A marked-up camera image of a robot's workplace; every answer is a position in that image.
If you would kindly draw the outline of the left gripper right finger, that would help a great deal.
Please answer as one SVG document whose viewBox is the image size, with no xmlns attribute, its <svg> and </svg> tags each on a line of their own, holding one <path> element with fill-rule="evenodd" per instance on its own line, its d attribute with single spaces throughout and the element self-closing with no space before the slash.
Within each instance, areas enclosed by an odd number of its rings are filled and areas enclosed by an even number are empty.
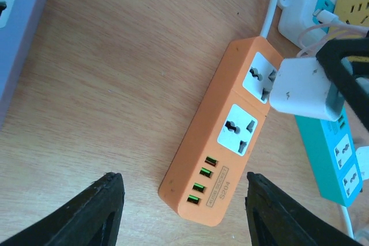
<svg viewBox="0 0 369 246">
<path fill-rule="evenodd" d="M 252 245 L 359 245 L 260 173 L 248 172 L 245 197 Z"/>
</svg>

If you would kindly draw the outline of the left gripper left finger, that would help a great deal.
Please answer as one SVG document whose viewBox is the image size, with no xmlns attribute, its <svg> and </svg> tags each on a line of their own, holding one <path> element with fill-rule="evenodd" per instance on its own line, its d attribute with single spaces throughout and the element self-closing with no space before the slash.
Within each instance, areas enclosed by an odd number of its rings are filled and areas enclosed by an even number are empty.
<svg viewBox="0 0 369 246">
<path fill-rule="evenodd" d="M 106 173 L 59 209 L 1 245 L 115 245 L 124 201 L 122 175 Z"/>
</svg>

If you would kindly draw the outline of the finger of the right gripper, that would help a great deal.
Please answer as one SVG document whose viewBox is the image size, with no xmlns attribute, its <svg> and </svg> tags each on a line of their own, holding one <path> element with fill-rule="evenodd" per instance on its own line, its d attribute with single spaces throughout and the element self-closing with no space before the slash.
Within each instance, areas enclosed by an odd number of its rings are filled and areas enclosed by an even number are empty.
<svg viewBox="0 0 369 246">
<path fill-rule="evenodd" d="M 333 39 L 316 54 L 328 79 L 335 84 L 362 125 L 368 129 L 368 92 L 357 83 L 359 77 L 368 77 L 368 63 L 354 62 L 349 71 L 342 60 L 348 56 L 368 57 L 368 39 Z"/>
</svg>

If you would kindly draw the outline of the small white usb charger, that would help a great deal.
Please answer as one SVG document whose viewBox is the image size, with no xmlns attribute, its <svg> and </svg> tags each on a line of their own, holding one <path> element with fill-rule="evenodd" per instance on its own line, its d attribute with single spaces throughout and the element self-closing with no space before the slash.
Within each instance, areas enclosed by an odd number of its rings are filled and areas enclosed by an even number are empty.
<svg viewBox="0 0 369 246">
<path fill-rule="evenodd" d="M 336 121 L 344 98 L 315 57 L 284 59 L 269 96 L 278 112 Z"/>
</svg>

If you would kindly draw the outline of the yellow cube socket adapter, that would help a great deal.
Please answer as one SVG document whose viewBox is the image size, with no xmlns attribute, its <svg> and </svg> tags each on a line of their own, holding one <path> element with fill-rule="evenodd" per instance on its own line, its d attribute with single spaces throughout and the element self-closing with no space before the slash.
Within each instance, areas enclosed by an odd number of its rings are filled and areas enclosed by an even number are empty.
<svg viewBox="0 0 369 246">
<path fill-rule="evenodd" d="M 363 26 L 368 29 L 368 0 L 337 0 L 334 14 L 346 25 Z M 366 37 L 368 31 L 359 34 L 353 30 L 337 31 L 336 27 L 329 29 L 329 38 L 355 39 Z"/>
</svg>

